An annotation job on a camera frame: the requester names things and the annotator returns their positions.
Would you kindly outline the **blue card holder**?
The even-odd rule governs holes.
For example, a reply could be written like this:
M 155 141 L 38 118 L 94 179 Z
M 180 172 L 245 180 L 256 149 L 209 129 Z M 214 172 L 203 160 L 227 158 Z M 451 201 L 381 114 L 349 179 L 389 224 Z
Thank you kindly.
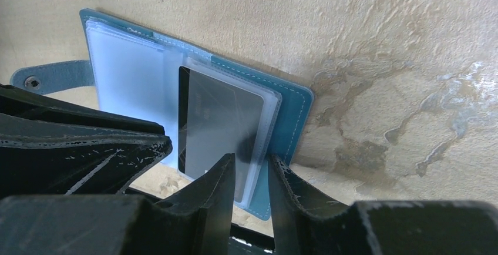
M 314 100 L 296 83 L 235 63 L 186 41 L 123 19 L 83 9 L 79 13 L 88 60 L 22 68 L 11 85 L 39 95 L 95 86 L 99 109 L 149 120 L 164 127 L 172 152 L 163 164 L 179 171 L 179 68 L 259 95 L 264 100 L 242 203 L 234 204 L 261 220 L 271 216 L 268 156 L 292 160 Z

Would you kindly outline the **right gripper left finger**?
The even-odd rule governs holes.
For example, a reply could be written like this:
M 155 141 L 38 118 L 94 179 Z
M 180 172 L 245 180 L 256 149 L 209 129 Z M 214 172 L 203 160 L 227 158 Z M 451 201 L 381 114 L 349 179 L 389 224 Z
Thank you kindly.
M 12 196 L 1 201 L 2 254 L 227 254 L 235 156 L 170 197 Z

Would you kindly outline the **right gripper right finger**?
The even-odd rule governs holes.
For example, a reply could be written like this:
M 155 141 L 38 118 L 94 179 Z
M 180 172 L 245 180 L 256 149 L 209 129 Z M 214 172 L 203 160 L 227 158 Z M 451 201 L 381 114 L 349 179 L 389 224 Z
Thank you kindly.
M 348 206 L 268 161 L 278 254 L 496 254 L 497 209 L 467 200 L 358 201 Z

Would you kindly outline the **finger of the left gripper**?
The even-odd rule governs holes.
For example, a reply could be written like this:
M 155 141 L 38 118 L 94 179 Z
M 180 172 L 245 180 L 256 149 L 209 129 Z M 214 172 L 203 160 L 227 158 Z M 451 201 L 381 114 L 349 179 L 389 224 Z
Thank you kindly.
M 1 115 L 1 197 L 123 194 L 172 150 L 169 137 Z
M 87 108 L 12 85 L 1 85 L 1 113 L 27 120 L 165 134 L 164 127 L 155 122 Z

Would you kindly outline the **black card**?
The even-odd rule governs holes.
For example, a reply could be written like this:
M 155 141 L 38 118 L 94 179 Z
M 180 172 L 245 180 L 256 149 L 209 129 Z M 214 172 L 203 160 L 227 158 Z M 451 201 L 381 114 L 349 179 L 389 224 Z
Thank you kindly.
M 263 98 L 181 66 L 179 106 L 179 171 L 197 179 L 233 153 L 234 201 L 242 203 Z

